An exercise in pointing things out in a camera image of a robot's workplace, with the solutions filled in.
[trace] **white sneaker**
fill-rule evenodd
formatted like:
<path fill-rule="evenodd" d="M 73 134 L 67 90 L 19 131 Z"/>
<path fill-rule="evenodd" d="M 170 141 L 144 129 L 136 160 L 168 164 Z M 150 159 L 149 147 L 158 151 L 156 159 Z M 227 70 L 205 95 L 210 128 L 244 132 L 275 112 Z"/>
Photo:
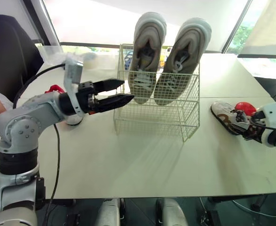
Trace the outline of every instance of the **white sneaker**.
<path fill-rule="evenodd" d="M 210 25 L 201 18 L 192 18 L 183 23 L 163 73 L 192 74 L 207 49 L 211 33 Z M 167 105 L 174 101 L 186 89 L 190 79 L 191 76 L 162 74 L 154 93 L 156 103 Z"/>
<path fill-rule="evenodd" d="M 156 85 L 156 72 L 160 61 L 161 48 L 166 36 L 166 22 L 155 12 L 144 13 L 134 31 L 134 53 L 129 67 L 128 84 L 134 100 L 145 103 Z"/>
<path fill-rule="evenodd" d="M 216 101 L 211 105 L 214 117 L 233 135 L 241 135 L 249 129 L 250 123 L 242 110 L 236 110 L 234 106 Z"/>

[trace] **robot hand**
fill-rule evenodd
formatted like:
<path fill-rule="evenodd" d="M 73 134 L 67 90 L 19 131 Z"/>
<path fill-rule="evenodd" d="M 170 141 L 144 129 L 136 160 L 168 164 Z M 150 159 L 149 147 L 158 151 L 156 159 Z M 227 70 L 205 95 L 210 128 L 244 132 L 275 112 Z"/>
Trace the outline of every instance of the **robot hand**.
<path fill-rule="evenodd" d="M 44 179 L 39 176 L 37 161 L 38 138 L 45 128 L 70 115 L 122 107 L 134 97 L 117 94 L 98 100 L 98 93 L 116 89 L 124 81 L 80 83 L 82 64 L 67 59 L 65 66 L 67 93 L 38 95 L 21 107 L 0 114 L 0 225 L 37 225 L 35 209 L 45 199 Z"/>
<path fill-rule="evenodd" d="M 276 147 L 276 102 L 258 108 L 249 117 L 244 110 L 222 101 L 213 103 L 211 112 L 231 134 Z"/>

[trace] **white wire rack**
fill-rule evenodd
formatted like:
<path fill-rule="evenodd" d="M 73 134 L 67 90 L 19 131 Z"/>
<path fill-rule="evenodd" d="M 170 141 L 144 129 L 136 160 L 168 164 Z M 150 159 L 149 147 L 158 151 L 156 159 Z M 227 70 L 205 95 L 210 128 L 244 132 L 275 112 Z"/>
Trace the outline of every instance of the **white wire rack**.
<path fill-rule="evenodd" d="M 133 45 L 120 45 L 118 79 L 125 83 L 117 93 L 135 98 L 114 110 L 117 134 L 180 136 L 185 142 L 199 127 L 199 66 L 193 74 L 129 71 L 124 58 L 131 51 Z M 142 74 L 155 80 L 153 91 L 133 86 L 133 78 Z"/>

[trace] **floor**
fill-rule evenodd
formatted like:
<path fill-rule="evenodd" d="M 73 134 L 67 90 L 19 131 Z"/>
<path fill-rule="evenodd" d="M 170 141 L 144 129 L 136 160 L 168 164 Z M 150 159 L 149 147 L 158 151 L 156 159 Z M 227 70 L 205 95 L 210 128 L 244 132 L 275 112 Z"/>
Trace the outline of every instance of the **floor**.
<path fill-rule="evenodd" d="M 189 226 L 199 226 L 203 207 L 198 197 L 175 198 L 181 206 Z M 250 213 L 238 207 L 232 201 L 218 204 L 210 203 L 206 197 L 202 198 L 207 210 L 217 210 L 222 226 L 276 226 L 276 218 Z M 238 203 L 250 207 L 257 200 L 256 197 L 236 200 Z M 156 198 L 129 198 L 126 202 L 126 225 L 154 226 L 156 224 Z M 48 226 L 62 226 L 67 214 L 80 214 L 80 226 L 92 226 L 95 223 L 101 199 L 77 200 L 73 207 L 57 206 L 51 213 Z M 270 194 L 264 202 L 262 213 L 276 215 L 276 194 Z M 37 211 L 39 226 L 41 226 L 45 210 Z"/>

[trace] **table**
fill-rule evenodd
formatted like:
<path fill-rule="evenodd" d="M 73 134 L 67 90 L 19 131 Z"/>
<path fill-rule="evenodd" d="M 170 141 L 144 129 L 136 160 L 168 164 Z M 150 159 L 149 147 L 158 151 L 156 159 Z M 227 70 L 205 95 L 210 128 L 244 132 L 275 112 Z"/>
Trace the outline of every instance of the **table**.
<path fill-rule="evenodd" d="M 232 58 L 232 55 L 220 56 L 219 65 L 232 62 Z M 232 69 L 212 67 L 215 72 L 205 66 L 207 59 L 215 61 L 208 65 L 217 65 L 218 62 L 217 55 L 204 55 L 202 59 L 201 124 L 185 143 L 174 137 L 117 136 L 113 126 L 113 111 L 87 116 L 76 127 L 59 123 L 61 170 L 55 198 L 275 193 L 275 148 L 230 135 L 209 110 L 217 98 L 231 104 L 247 101 L 256 107 L 273 99 L 241 68 L 237 60 L 234 60 Z M 206 71 L 210 71 L 215 79 L 206 75 Z M 221 71 L 224 71 L 220 74 L 222 79 L 217 75 Z M 227 73 L 229 71 L 235 71 L 236 74 Z M 82 80 L 116 76 L 113 71 L 93 72 L 84 74 Z M 46 90 L 54 81 L 62 84 L 62 69 L 37 79 L 24 93 L 21 102 Z M 227 82 L 232 84 L 233 81 L 237 87 L 248 87 L 247 94 L 239 94 L 238 91 L 230 93 Z M 54 128 L 49 127 L 39 138 L 40 174 L 45 178 L 47 197 L 50 197 L 54 186 L 56 158 L 56 135 Z"/>

